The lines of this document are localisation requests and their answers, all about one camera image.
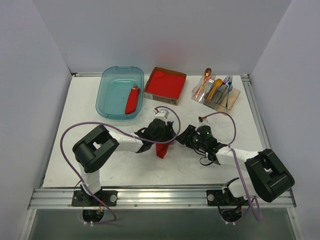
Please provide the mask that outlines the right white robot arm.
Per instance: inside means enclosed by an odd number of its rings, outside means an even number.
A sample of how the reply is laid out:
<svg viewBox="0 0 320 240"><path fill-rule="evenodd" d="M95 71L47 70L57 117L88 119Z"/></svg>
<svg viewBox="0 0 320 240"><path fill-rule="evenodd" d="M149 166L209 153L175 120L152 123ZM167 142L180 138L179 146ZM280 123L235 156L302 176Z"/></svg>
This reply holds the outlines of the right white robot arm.
<svg viewBox="0 0 320 240"><path fill-rule="evenodd" d="M222 191L222 200L228 205L234 204L239 198L246 196L246 193L271 203L295 184L292 174L273 150L232 151L227 144L213 137L208 125L189 125L176 140L188 148L204 153L210 163L239 167L242 172L247 172L248 177L243 179L245 186L240 179L232 180Z"/></svg>

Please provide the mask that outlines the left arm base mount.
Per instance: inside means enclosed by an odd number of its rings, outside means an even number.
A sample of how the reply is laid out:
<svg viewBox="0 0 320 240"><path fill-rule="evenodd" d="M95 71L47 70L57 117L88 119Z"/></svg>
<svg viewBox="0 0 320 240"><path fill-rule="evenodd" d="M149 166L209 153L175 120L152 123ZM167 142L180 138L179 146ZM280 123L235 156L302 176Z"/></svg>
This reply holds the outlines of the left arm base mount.
<svg viewBox="0 0 320 240"><path fill-rule="evenodd" d="M100 190L94 194L108 207L117 205L118 192L116 190ZM83 189L75 190L71 201L72 207L98 207L102 204L92 195L87 194Z"/></svg>

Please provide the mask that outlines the red paper napkin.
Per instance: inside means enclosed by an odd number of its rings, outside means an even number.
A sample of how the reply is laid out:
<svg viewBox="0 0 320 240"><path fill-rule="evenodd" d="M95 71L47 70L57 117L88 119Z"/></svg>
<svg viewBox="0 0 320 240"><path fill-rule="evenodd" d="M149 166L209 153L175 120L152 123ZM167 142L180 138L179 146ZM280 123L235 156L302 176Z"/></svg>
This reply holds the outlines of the red paper napkin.
<svg viewBox="0 0 320 240"><path fill-rule="evenodd" d="M157 143L155 145L156 156L160 159L163 159L166 156L170 145L172 145L172 143Z"/></svg>

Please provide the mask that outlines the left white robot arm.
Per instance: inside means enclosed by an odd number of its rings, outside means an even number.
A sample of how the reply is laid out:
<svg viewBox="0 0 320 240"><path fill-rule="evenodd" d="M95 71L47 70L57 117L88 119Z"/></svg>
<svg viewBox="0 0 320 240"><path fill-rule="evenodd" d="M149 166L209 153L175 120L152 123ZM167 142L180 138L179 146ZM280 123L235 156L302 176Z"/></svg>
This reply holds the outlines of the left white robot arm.
<svg viewBox="0 0 320 240"><path fill-rule="evenodd" d="M90 206L101 201L100 168L114 152L143 153L153 142L163 143L171 140L176 133L170 122L155 118L148 127L139 129L129 137L98 125L79 140L72 148L80 166L80 175L84 182L83 200Z"/></svg>

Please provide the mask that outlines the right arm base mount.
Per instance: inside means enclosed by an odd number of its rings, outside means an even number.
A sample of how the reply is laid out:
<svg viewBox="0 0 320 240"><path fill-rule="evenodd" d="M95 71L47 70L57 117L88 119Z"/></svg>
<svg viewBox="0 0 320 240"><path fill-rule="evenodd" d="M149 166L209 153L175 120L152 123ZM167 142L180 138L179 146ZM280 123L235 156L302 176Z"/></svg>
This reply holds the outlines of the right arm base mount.
<svg viewBox="0 0 320 240"><path fill-rule="evenodd" d="M248 206L248 200L244 197L234 197L228 188L212 188L206 190L208 206L214 207L238 207Z"/></svg>

